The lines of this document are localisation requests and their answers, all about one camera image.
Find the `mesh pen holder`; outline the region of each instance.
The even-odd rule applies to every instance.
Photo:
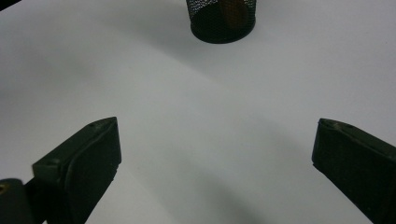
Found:
[[[187,0],[192,33],[200,40],[225,44],[253,30],[256,0]]]

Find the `white table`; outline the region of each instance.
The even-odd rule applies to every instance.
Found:
[[[116,116],[123,161],[87,223],[366,224],[311,162],[319,118],[396,145],[396,1],[258,0],[195,38],[183,0],[23,0],[0,12],[0,179]]]

